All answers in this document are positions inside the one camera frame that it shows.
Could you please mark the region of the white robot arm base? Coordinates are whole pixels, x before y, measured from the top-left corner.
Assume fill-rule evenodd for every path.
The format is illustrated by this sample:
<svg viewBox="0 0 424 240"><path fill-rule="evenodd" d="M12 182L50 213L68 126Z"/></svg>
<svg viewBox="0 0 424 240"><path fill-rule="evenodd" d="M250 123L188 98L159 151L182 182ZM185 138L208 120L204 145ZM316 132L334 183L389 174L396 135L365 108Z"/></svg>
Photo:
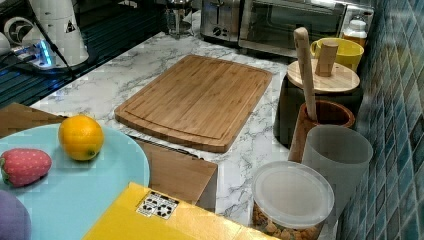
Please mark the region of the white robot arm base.
<svg viewBox="0 0 424 240"><path fill-rule="evenodd" d="M30 64L41 70L78 66L89 58L75 18L73 0L1 0L1 9L20 4L28 17L15 16L3 25L6 38L23 55L35 55Z"/></svg>

